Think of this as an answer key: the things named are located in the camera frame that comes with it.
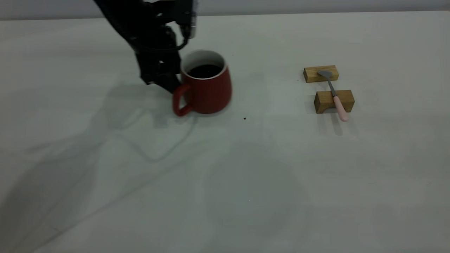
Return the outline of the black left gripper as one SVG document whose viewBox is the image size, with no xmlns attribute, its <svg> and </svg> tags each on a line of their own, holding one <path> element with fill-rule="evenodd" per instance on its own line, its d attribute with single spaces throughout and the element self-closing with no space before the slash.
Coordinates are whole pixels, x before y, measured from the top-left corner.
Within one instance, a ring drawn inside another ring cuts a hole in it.
<svg viewBox="0 0 450 253">
<path fill-rule="evenodd" d="M 180 74 L 181 57 L 179 50 L 145 52 L 135 50 L 135 57 L 140 71 L 140 78 L 145 85 L 155 84 L 174 93 L 181 82 Z"/>
</svg>

